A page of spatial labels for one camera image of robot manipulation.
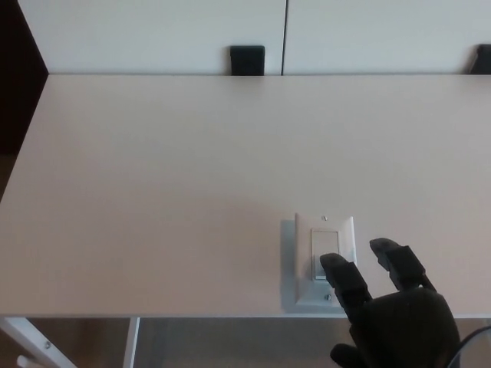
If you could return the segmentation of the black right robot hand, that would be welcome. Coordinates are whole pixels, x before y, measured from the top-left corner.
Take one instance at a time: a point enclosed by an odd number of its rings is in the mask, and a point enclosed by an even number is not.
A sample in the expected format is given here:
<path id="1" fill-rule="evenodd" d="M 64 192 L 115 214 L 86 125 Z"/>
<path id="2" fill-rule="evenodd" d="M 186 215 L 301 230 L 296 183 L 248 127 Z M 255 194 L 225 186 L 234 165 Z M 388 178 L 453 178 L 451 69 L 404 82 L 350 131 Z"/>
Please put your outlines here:
<path id="1" fill-rule="evenodd" d="M 460 343 L 445 298 L 409 246 L 376 238 L 370 247 L 396 292 L 372 297 L 355 263 L 335 253 L 320 258 L 353 340 L 336 344 L 330 358 L 339 367 L 445 367 Z"/>

